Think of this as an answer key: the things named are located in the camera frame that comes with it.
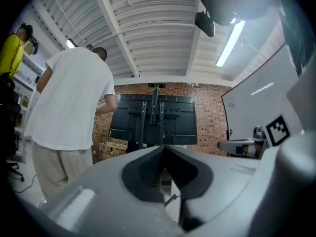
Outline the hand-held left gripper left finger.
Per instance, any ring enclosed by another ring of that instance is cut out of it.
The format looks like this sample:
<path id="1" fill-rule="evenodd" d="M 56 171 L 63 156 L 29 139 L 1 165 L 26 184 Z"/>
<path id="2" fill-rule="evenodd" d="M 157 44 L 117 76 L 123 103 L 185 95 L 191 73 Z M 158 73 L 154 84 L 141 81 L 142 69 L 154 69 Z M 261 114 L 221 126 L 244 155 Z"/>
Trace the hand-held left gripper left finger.
<path id="1" fill-rule="evenodd" d="M 93 165 L 40 210 L 51 237 L 179 237 L 183 229 L 167 214 L 162 193 L 140 179 L 142 160 L 159 147 Z"/>

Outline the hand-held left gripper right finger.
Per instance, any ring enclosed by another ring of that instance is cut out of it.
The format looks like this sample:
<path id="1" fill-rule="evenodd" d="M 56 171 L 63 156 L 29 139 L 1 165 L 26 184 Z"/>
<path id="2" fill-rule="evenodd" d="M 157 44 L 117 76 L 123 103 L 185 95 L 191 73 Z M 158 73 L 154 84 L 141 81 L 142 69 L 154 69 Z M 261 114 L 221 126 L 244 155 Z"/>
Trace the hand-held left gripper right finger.
<path id="1" fill-rule="evenodd" d="M 165 168 L 180 190 L 180 223 L 165 232 L 276 232 L 279 209 L 275 167 L 278 148 L 260 160 L 230 158 L 166 146 Z"/>

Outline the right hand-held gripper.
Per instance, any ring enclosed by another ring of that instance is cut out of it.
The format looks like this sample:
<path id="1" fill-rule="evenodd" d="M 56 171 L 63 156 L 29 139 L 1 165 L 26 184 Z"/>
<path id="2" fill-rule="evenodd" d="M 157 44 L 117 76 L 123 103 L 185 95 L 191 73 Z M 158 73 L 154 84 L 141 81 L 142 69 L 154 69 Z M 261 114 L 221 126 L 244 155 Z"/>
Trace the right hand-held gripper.
<path id="1" fill-rule="evenodd" d="M 283 143 L 290 136 L 315 129 L 316 93 L 303 79 L 288 56 L 275 55 L 255 74 L 252 90 L 252 116 L 265 137 L 257 143 L 252 139 L 219 141 L 217 148 L 237 157 L 261 157 L 267 148 Z"/>

